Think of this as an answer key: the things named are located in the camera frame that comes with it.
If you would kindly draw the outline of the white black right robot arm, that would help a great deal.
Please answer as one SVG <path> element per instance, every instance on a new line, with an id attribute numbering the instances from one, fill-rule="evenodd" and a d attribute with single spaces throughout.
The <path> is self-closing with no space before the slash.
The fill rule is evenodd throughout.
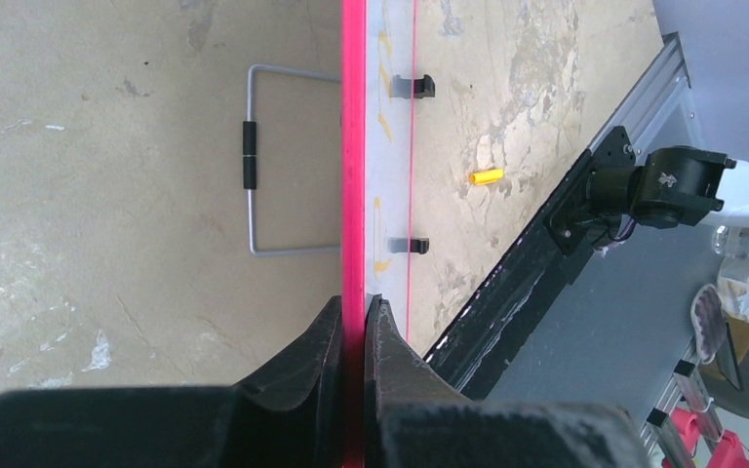
<path id="1" fill-rule="evenodd" d="M 626 215 L 657 229 L 749 228 L 749 162 L 725 153 L 660 148 L 642 166 L 594 172 L 585 195 L 595 215 Z"/>

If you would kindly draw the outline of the yellow marker cap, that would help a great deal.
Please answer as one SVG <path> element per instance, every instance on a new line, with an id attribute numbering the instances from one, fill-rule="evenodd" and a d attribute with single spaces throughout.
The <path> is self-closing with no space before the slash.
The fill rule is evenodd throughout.
<path id="1" fill-rule="evenodd" d="M 469 181 L 473 185 L 487 185 L 498 182 L 503 176 L 503 169 L 490 169 L 472 173 L 469 176 Z"/>

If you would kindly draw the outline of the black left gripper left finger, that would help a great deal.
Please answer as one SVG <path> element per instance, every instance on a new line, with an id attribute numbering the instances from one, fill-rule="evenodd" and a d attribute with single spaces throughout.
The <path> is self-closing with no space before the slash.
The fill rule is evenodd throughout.
<path id="1" fill-rule="evenodd" d="M 336 467 L 341 300 L 226 386 L 0 395 L 0 467 Z"/>

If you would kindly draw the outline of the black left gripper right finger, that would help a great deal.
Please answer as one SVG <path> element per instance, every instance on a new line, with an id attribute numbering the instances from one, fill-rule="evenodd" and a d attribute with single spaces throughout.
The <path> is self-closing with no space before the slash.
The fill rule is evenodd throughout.
<path id="1" fill-rule="evenodd" d="M 647 467 L 625 413 L 590 403 L 476 402 L 400 336 L 390 303 L 366 321 L 368 467 Z"/>

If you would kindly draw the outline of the pink framed whiteboard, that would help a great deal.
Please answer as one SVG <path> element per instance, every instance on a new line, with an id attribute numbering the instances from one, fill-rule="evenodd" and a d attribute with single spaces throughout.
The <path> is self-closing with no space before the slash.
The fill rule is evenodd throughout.
<path id="1" fill-rule="evenodd" d="M 389 301 L 409 334 L 410 255 L 393 253 L 412 224 L 414 1 L 341 4 L 341 316 L 343 455 L 364 466 L 364 342 L 372 299 Z"/>

